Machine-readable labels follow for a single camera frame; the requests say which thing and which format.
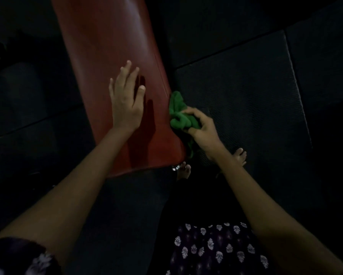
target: plastic surface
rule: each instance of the plastic surface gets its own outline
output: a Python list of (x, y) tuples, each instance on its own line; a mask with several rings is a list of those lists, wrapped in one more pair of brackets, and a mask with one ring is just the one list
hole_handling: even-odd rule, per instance
[(145, 77), (141, 127), (114, 162), (111, 176), (176, 165), (185, 157), (169, 126), (171, 90), (144, 0), (52, 0), (98, 144), (112, 127), (110, 77), (131, 60)]

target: sleeve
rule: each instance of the sleeve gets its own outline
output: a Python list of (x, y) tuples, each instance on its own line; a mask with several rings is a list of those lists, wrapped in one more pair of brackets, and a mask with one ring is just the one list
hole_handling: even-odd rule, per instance
[(20, 238), (0, 238), (0, 275), (60, 275), (54, 255), (46, 248)]

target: dark background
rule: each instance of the dark background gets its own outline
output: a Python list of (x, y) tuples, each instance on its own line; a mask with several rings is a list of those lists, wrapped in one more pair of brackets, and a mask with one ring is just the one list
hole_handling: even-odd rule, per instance
[[(146, 3), (172, 89), (343, 260), (343, 0)], [(0, 229), (93, 147), (50, 0), (0, 0)], [(172, 180), (107, 180), (66, 272), (145, 273)]]

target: toe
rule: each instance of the toe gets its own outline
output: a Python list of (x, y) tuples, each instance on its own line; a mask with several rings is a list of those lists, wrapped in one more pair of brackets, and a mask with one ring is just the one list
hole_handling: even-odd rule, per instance
[(242, 148), (238, 148), (236, 150), (236, 152), (234, 153), (234, 156), (239, 156), (242, 153), (243, 149)]
[(247, 158), (247, 152), (243, 152), (242, 155), (240, 156), (241, 157), (241, 161), (245, 161), (245, 159)]

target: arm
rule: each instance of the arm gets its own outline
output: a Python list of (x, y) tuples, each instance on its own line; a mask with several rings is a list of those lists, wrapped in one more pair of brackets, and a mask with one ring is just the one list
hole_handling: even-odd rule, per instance
[(343, 274), (343, 262), (284, 211), (220, 141), (213, 120), (195, 108), (184, 111), (200, 119), (201, 130), (190, 128), (199, 146), (215, 161), (255, 234), (285, 274)]
[(54, 189), (0, 232), (0, 238), (17, 237), (46, 247), (63, 265), (87, 215), (124, 143), (141, 123), (145, 87), (133, 99), (136, 68), (127, 78), (131, 62), (121, 68), (113, 85), (113, 128), (100, 144)]

